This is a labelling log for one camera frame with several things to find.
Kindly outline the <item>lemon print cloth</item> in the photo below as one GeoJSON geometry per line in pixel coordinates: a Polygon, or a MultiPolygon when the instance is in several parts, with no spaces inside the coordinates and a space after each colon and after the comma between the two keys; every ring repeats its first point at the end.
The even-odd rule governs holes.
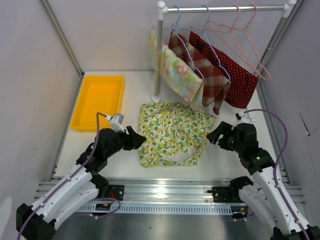
{"type": "Polygon", "coordinates": [[[215,116],[181,103],[143,104],[138,121],[138,133],[146,137],[138,149],[141,165],[196,166],[215,120],[215,116]]]}

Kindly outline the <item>red polka dot skirt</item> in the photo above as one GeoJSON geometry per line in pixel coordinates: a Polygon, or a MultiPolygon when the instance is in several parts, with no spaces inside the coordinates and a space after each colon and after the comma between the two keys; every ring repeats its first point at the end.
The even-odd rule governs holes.
{"type": "MultiPolygon", "coordinates": [[[[212,65],[218,68],[219,71],[227,78],[227,75],[219,67],[213,51],[205,40],[203,40],[197,33],[192,31],[189,34],[189,43],[208,61],[210,61],[212,65]]],[[[228,71],[231,77],[230,87],[226,94],[225,101],[229,105],[238,109],[247,108],[258,84],[258,77],[237,64],[224,52],[220,51],[214,46],[212,47],[215,49],[221,64],[228,71]]]]}

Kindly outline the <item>pink wire hanger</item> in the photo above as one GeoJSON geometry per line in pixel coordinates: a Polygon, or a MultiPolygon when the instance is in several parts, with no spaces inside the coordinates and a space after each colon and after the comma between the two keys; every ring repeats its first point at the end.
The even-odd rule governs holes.
{"type": "MultiPolygon", "coordinates": [[[[230,35],[230,29],[231,29],[231,26],[233,25],[233,23],[234,23],[234,21],[232,22],[232,24],[229,24],[229,25],[227,25],[227,24],[223,24],[223,23],[220,23],[220,22],[217,22],[217,21],[215,21],[215,20],[209,20],[209,22],[208,22],[208,29],[211,31],[211,32],[213,32],[213,33],[215,33],[218,37],[220,37],[220,34],[225,34],[225,35],[229,35],[230,36],[230,38],[231,38],[231,44],[229,44],[227,41],[225,41],[222,37],[220,38],[221,40],[222,40],[222,42],[223,43],[225,43],[229,48],[230,48],[230,50],[231,51],[233,51],[242,61],[245,59],[245,57],[243,56],[243,54],[241,53],[241,51],[239,50],[239,48],[237,47],[237,45],[236,45],[236,43],[234,42],[234,40],[233,40],[233,38],[232,38],[232,36],[230,35]]],[[[242,29],[242,28],[244,28],[245,26],[243,26],[242,28],[239,28],[239,27],[237,27],[237,23],[236,23],[236,25],[235,25],[235,27],[236,28],[238,28],[238,29],[242,29]]],[[[233,36],[234,36],[234,38],[237,40],[237,38],[236,38],[236,36],[234,35],[234,33],[237,33],[237,32],[242,32],[242,31],[237,31],[237,30],[233,30],[233,36]]]]}
{"type": "Polygon", "coordinates": [[[258,79],[263,79],[264,81],[268,81],[268,80],[271,79],[271,75],[268,72],[267,68],[261,63],[261,58],[260,58],[260,56],[259,56],[259,54],[258,54],[258,52],[257,52],[257,50],[256,50],[251,38],[250,38],[250,35],[249,35],[249,27],[250,27],[252,21],[255,19],[256,15],[257,15],[258,8],[253,3],[250,3],[249,5],[254,8],[254,13],[253,13],[252,17],[249,19],[249,21],[247,22],[247,24],[245,25],[244,28],[236,28],[236,23],[238,22],[238,19],[239,19],[240,15],[241,15],[241,10],[240,10],[240,7],[238,5],[236,5],[236,4],[232,5],[237,10],[237,17],[236,17],[235,21],[233,22],[232,26],[230,27],[230,32],[229,33],[230,33],[233,41],[235,42],[235,44],[237,45],[237,47],[241,51],[242,55],[244,56],[244,60],[243,61],[258,75],[258,79]],[[248,56],[246,55],[245,51],[242,49],[242,47],[239,45],[237,40],[234,38],[233,30],[245,33],[246,39],[248,40],[248,42],[249,42],[249,44],[250,44],[255,56],[258,59],[257,67],[254,67],[251,64],[251,62],[250,62],[248,56]],[[266,70],[267,76],[263,76],[262,73],[258,70],[258,67],[261,67],[262,70],[266,70]]]}

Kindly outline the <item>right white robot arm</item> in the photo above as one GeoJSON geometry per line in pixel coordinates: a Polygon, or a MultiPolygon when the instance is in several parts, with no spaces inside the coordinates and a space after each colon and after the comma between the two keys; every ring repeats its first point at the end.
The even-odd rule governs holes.
{"type": "Polygon", "coordinates": [[[244,202],[269,227],[272,240],[318,240],[320,228],[311,226],[301,214],[277,175],[271,155],[259,147],[253,124],[231,125],[221,122],[207,134],[211,144],[236,152],[241,165],[251,178],[241,176],[230,181],[228,196],[234,202],[244,202]]]}

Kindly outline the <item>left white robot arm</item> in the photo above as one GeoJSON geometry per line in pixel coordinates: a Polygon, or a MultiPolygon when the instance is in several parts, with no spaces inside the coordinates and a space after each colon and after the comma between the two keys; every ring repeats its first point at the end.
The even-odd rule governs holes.
{"type": "Polygon", "coordinates": [[[31,205],[23,203],[17,208],[17,238],[51,240],[62,223],[86,203],[119,203],[120,200],[110,196],[109,181],[99,172],[114,154],[121,150],[137,150],[146,140],[131,126],[123,131],[99,130],[94,142],[88,145],[63,179],[31,205]]]}

